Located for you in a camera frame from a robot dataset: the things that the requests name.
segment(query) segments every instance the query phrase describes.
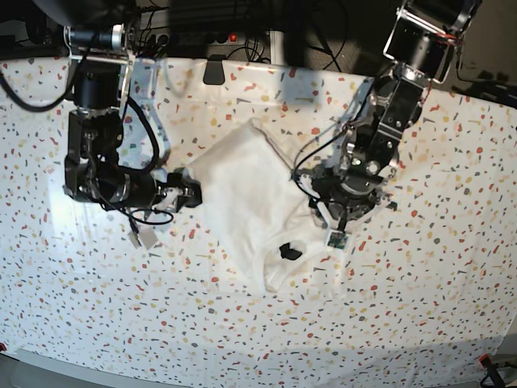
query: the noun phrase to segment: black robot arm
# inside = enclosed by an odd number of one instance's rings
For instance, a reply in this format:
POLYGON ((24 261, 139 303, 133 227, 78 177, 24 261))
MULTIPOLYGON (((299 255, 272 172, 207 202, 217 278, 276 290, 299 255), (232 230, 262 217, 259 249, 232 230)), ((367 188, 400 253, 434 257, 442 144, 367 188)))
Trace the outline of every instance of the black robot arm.
POLYGON ((158 166, 158 141, 141 107, 129 97, 135 62, 131 43, 140 22, 134 0, 35 0, 35 3, 65 26, 73 76, 65 93, 46 106, 23 102, 1 74, 0 85, 29 112, 53 109, 73 91, 76 109, 69 114, 66 194, 74 200, 97 203, 107 211, 123 213, 131 220, 133 230, 134 221, 152 223, 135 218, 131 208, 149 215, 176 213, 183 206, 199 205, 202 200, 198 183, 179 173, 169 174, 166 182, 151 175, 158 166), (153 146, 153 157, 140 169, 119 164, 117 149, 124 140, 121 116, 126 104, 137 114, 153 146), (167 211, 156 209, 165 199, 167 211))
POLYGON ((384 207, 395 209, 383 187, 397 174, 398 146, 413 126, 433 82, 442 82, 481 0, 407 0, 385 46, 393 61, 376 78, 357 116, 336 136, 339 156, 312 179, 295 179, 312 192, 311 205, 328 225, 328 243, 343 247, 347 231, 384 207))

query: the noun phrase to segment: table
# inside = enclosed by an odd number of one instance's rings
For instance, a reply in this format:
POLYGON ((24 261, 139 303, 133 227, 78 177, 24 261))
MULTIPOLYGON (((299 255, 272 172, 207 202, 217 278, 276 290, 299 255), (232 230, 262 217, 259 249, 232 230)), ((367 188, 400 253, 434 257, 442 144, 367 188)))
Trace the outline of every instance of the table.
MULTIPOLYGON (((324 141, 368 86, 348 74, 223 66, 225 84, 207 86, 202 60, 138 64, 132 96, 153 119, 167 170, 251 118, 287 151, 324 141)), ((36 103, 64 88, 67 61, 2 71, 36 103)), ((306 265, 270 296, 235 270, 202 207, 157 228, 146 251, 129 242, 123 216, 65 196, 71 108, 34 115, 0 102, 0 340, 12 352, 184 386, 438 386, 480 379, 477 358, 515 318, 513 109, 432 91, 390 186, 398 211, 366 224, 344 263, 306 265), (326 276, 342 297, 322 292, 326 276)), ((122 149, 132 165, 150 156, 133 115, 122 149)))

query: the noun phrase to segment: speckled tablecloth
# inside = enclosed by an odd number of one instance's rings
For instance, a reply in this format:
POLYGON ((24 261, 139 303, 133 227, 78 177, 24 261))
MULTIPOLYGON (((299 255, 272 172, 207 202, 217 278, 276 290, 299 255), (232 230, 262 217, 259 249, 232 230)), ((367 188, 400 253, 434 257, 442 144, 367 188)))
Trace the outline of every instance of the speckled tablecloth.
MULTIPOLYGON (((25 99, 64 87, 64 59, 3 64, 25 99)), ((141 63, 132 95, 162 122, 169 170, 254 118, 286 147, 327 136, 363 88, 357 76, 225 62, 141 63)), ((406 131, 399 204, 276 297, 247 284, 202 208, 136 250, 128 223, 63 194, 67 113, 0 103, 0 342, 61 361, 199 387, 437 386, 478 379, 515 317, 517 112, 433 91, 406 131), (321 282, 346 296, 329 299, 321 282)), ((149 154, 130 112, 122 155, 149 154)))

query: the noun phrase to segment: confetti pattern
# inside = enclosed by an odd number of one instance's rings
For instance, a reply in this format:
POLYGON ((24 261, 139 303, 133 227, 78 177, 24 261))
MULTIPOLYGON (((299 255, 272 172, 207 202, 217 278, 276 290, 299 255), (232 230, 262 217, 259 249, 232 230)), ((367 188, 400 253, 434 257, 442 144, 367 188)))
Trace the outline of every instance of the confetti pattern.
MULTIPOLYGON (((251 118, 286 154, 320 137, 316 147, 368 86, 237 62, 224 64, 224 86, 205 86, 204 66, 137 67, 132 95, 153 119, 167 170, 251 118)), ((34 102, 58 95, 66 70, 64 59, 2 68, 34 102)), ((11 351, 192 387, 439 386, 479 379, 476 359, 495 352, 515 318, 512 109, 431 92, 389 187, 398 211, 360 230, 345 261, 315 260, 271 297, 237 271, 202 208, 157 228, 159 244, 145 251, 122 216, 66 197, 71 108, 32 115, 0 101, 0 339, 11 351)), ((132 115, 121 153, 135 166, 150 147, 132 115)))

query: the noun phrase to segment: black cable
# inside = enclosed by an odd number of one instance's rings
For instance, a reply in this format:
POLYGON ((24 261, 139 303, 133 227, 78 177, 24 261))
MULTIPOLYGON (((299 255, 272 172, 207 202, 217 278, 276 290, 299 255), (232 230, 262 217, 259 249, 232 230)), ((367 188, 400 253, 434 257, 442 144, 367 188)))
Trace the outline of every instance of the black cable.
POLYGON ((333 51, 332 51, 332 48, 330 48, 329 46, 329 42, 328 40, 325 38, 325 36, 323 35, 323 32, 322 30, 320 29, 320 27, 316 24, 316 22, 314 21, 314 19, 311 19, 311 24, 313 25, 313 30, 316 32, 316 35, 317 35, 317 38, 318 40, 320 41, 320 43, 322 44, 323 48, 317 48, 317 47, 314 47, 312 45, 309 45, 308 44, 308 47, 310 49, 315 49, 317 51, 320 51, 326 55, 329 55, 331 58, 332 58, 332 61, 329 65, 331 65, 332 63, 334 63, 336 65, 336 67, 338 68, 338 72, 341 73, 341 68, 339 67, 339 63, 338 63, 338 59, 336 58, 336 56, 334 55, 333 51))
POLYGON ((83 65, 84 65, 84 63, 86 61, 86 58, 90 54, 91 46, 93 45, 94 41, 97 40, 98 38, 99 38, 99 32, 96 32, 93 35, 93 37, 91 38, 90 45, 88 46, 88 48, 86 49, 84 54, 82 54, 82 59, 78 63, 77 67, 75 68, 74 75, 70 79, 70 82, 69 82, 68 86, 65 88, 65 92, 58 99, 56 99, 56 101, 54 101, 53 103, 50 103, 49 105, 36 106, 36 105, 31 105, 31 104, 26 103, 25 101, 23 101, 16 94, 16 92, 12 89, 12 87, 9 85, 9 83, 5 79, 5 77, 4 77, 2 72, 0 72, 0 86, 6 92, 7 96, 16 105, 18 105, 20 108, 22 108, 22 109, 24 109, 24 110, 26 110, 28 112, 43 113, 43 112, 50 111, 50 110, 54 109, 56 106, 58 106, 60 103, 62 103, 65 100, 66 96, 74 88, 74 83, 77 80, 77 77, 78 77, 79 73, 81 72, 81 69, 82 69, 82 67, 83 67, 83 65))
POLYGON ((128 114, 129 93, 130 92, 131 92, 131 79, 129 80, 129 86, 128 86, 128 98, 126 99, 126 104, 124 105, 124 111, 122 112, 122 124, 124 123, 124 120, 126 119, 126 115, 128 114))
POLYGON ((339 48, 338 53, 334 57, 332 57, 332 61, 330 61, 329 64, 323 68, 323 70, 327 70, 334 62, 337 63, 337 58, 339 58, 339 54, 341 54, 341 52, 343 51, 343 49, 345 47, 345 44, 347 43, 347 40, 348 40, 348 12, 347 12, 347 8, 345 7, 345 5, 342 3, 341 0, 335 0, 335 1, 339 4, 339 7, 343 11, 343 30, 344 30, 343 42, 341 43, 341 47, 339 48))
POLYGON ((134 220, 136 222, 140 222, 141 224, 144 224, 144 225, 155 225, 155 226, 167 225, 174 220, 174 215, 172 213, 167 212, 166 210, 158 210, 158 209, 135 209, 135 210, 129 212, 129 215, 131 216, 132 220, 134 220), (154 214, 165 214, 165 215, 169 216, 170 219, 167 221, 149 222, 149 221, 142 220, 140 218, 133 216, 134 213, 139 213, 139 212, 153 212, 154 214))
MULTIPOLYGON (((383 75, 388 69, 383 69, 379 74, 380 75, 383 75)), ((369 96, 371 93, 372 93, 372 90, 373 90, 373 87, 375 86, 375 79, 372 80, 372 82, 370 83, 370 87, 368 88, 368 92, 366 94, 366 96, 369 96)), ((366 103, 366 100, 363 101, 363 103, 361 104, 361 108, 357 111, 357 112, 361 112, 363 110, 363 107, 364 107, 364 104, 366 103)), ((348 123, 346 123, 344 125, 344 129, 338 133, 338 135, 336 135, 336 137, 333 139, 333 140, 330 140, 330 143, 332 143, 333 141, 336 141, 337 139, 339 139, 339 137, 341 137, 344 133, 346 133, 347 131, 347 127, 348 127, 348 123)), ((313 153, 309 154, 307 157, 305 157, 300 163, 297 163, 297 160, 298 158, 300 157, 300 155, 304 152, 304 150, 310 145, 313 143, 313 141, 316 141, 318 139, 318 137, 315 137, 314 139, 308 141, 303 147, 301 147, 300 151, 298 151, 298 154, 296 155, 296 157, 294 158, 294 164, 295 164, 295 168, 293 170, 293 175, 296 175, 297 174, 297 170, 299 170, 300 166, 306 161, 308 160, 309 158, 311 158, 311 156, 313 156, 313 154, 317 154, 319 151, 323 150, 324 148, 326 148, 330 143, 328 144, 325 144, 323 145, 322 147, 320 147, 319 149, 317 149, 316 151, 314 151, 313 153)))
POLYGON ((490 387, 490 386, 486 386, 486 385, 485 385, 485 381, 486 381, 486 379, 488 378, 488 376, 489 376, 489 375, 488 375, 488 373, 487 373, 487 374, 486 374, 486 376, 484 376, 484 377, 483 377, 483 379, 481 380, 481 382, 479 383, 479 386, 480 386, 481 388, 489 388, 489 387, 490 387))
MULTIPOLYGON (((226 59, 229 59, 232 55, 234 55, 237 51, 240 51, 240 50, 244 50, 246 47, 245 46, 242 46, 242 47, 238 47, 236 49, 234 49, 230 54, 228 54, 228 56, 226 57, 226 59)), ((248 49, 250 49, 251 51, 254 51, 257 55, 259 55, 259 52, 257 50, 253 50, 251 47, 249 47, 248 49)))
POLYGON ((144 111, 142 111, 140 105, 138 105, 138 103, 130 95, 128 95, 128 105, 133 111, 135 111, 135 113, 138 116, 138 120, 140 120, 140 122, 144 126, 145 131, 147 132, 147 136, 149 137, 149 140, 151 141, 151 146, 153 147, 153 157, 151 158, 147 166, 141 169, 124 166, 119 166, 119 168, 122 171, 127 171, 133 174, 149 174, 152 170, 154 170, 157 167, 158 162, 160 160, 160 146, 158 145, 158 140, 156 138, 156 135, 154 134, 151 124, 148 122, 147 117, 145 117, 144 111))
POLYGON ((153 17, 156 13, 156 10, 153 10, 151 13, 151 16, 149 17, 149 20, 147 21, 147 25, 145 28, 140 31, 140 39, 138 40, 138 57, 142 55, 143 50, 145 49, 145 46, 147 45, 147 39, 149 38, 149 34, 152 31, 151 25, 153 23, 153 17))
POLYGON ((151 36, 151 33, 153 32, 153 18, 154 18, 155 14, 156 14, 156 11, 153 11, 153 13, 151 14, 151 17, 149 18, 149 26, 147 27, 148 28, 147 34, 145 34, 144 44, 149 43, 149 38, 151 36))
POLYGON ((307 192, 301 185, 300 185, 300 182, 299 182, 299 175, 298 175, 298 170, 300 170, 300 167, 302 164, 304 164, 305 162, 307 162, 310 158, 312 158, 315 154, 319 153, 320 151, 324 150, 326 147, 330 146, 332 143, 334 143, 336 140, 338 140, 341 136, 343 136, 347 131, 346 130, 342 130, 340 133, 338 133, 336 136, 332 137, 327 143, 325 143, 324 145, 321 145, 320 147, 318 147, 317 149, 315 149, 313 152, 311 152, 310 154, 308 154, 306 157, 304 157, 303 159, 301 159, 301 161, 295 165, 294 167, 294 170, 292 171, 292 177, 294 178, 294 181, 296 183, 296 185, 298 186, 298 188, 304 193, 306 194, 307 196, 309 196, 309 198, 312 198, 313 200, 315 201, 322 201, 321 198, 318 198, 317 196, 314 196, 312 195, 311 193, 307 192))
POLYGON ((249 62, 261 62, 262 61, 262 55, 264 54, 264 51, 266 50, 265 46, 262 47, 262 52, 259 53, 259 43, 258 39, 254 39, 253 48, 251 48, 248 44, 250 43, 250 38, 246 38, 246 42, 244 43, 244 47, 246 49, 246 57, 248 58, 249 62))
POLYGON ((135 209, 135 210, 130 211, 128 213, 121 206, 115 206, 113 203, 111 203, 109 200, 107 200, 100 193, 99 188, 96 188, 96 191, 97 191, 97 194, 99 194, 99 197, 100 197, 101 201, 104 203, 105 206, 107 206, 108 208, 110 208, 112 210, 116 210, 120 214, 125 215, 130 222, 134 221, 134 222, 138 222, 138 223, 143 224, 143 225, 160 226, 160 225, 167 225, 167 224, 171 223, 174 220, 174 214, 172 214, 170 212, 167 212, 166 210, 138 208, 138 209, 135 209), (170 219, 167 220, 167 221, 157 221, 157 222, 146 221, 146 220, 142 220, 141 218, 133 216, 134 213, 139 213, 139 212, 152 212, 154 214, 165 214, 165 215, 169 216, 170 219))

